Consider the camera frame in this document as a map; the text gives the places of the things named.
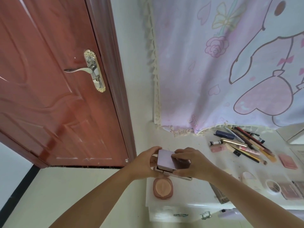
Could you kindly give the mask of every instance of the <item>floor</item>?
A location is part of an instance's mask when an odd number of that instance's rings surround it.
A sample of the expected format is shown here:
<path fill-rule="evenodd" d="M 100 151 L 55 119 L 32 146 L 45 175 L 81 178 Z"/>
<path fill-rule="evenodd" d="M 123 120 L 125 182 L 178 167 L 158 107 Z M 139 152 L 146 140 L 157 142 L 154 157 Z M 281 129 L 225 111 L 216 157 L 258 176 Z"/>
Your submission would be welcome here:
<path fill-rule="evenodd" d="M 49 227 L 65 210 L 116 171 L 89 168 L 40 170 L 4 228 Z M 150 223 L 145 200 L 146 180 L 134 181 L 123 193 L 101 228 L 251 227 L 247 221 L 223 221 L 216 216 L 192 224 Z"/>

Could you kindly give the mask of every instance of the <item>bow print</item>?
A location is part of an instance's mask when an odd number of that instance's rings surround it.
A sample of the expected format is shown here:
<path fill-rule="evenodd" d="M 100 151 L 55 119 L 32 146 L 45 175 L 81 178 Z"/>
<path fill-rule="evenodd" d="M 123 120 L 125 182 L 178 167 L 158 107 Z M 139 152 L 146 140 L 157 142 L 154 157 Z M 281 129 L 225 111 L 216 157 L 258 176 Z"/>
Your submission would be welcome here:
<path fill-rule="evenodd" d="M 277 64 L 277 66 L 279 66 L 279 65 L 281 65 L 281 64 L 283 64 L 285 62 L 287 62 L 289 64 L 292 63 L 293 57 L 294 57 L 294 55 L 291 56 L 291 57 L 289 57 L 289 58 L 287 58 L 287 59 L 281 58 L 280 61 L 279 61 L 279 63 Z"/>

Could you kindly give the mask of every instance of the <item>door panel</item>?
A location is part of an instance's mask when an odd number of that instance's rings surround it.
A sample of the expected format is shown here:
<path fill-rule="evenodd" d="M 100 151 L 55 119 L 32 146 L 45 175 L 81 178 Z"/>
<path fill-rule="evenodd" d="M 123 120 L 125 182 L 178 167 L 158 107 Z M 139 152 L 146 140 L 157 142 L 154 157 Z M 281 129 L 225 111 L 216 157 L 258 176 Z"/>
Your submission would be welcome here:
<path fill-rule="evenodd" d="M 84 0 L 0 0 L 0 130 L 48 165 L 128 158 Z M 86 67 L 97 55 L 106 91 Z"/>

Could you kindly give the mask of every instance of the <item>pink cartoon curtain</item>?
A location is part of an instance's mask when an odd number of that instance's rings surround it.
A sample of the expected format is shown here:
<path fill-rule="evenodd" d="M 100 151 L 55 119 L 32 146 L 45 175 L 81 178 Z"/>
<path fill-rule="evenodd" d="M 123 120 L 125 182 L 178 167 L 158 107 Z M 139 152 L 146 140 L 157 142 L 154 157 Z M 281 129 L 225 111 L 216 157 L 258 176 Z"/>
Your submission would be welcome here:
<path fill-rule="evenodd" d="M 156 124 L 304 122 L 304 0 L 146 0 Z"/>

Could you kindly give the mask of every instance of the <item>concealer tube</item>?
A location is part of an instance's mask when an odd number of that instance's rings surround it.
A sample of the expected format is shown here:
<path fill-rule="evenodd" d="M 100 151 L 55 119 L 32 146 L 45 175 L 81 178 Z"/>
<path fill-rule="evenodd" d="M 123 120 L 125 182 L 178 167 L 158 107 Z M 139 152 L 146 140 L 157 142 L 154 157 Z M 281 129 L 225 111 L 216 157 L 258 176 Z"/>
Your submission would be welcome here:
<path fill-rule="evenodd" d="M 230 143 L 230 144 L 234 144 L 234 145 L 238 145 L 238 146 L 248 147 L 248 145 L 245 143 L 236 142 L 233 140 L 229 140 L 227 138 L 221 138 L 221 141 L 223 141 L 224 143 Z"/>

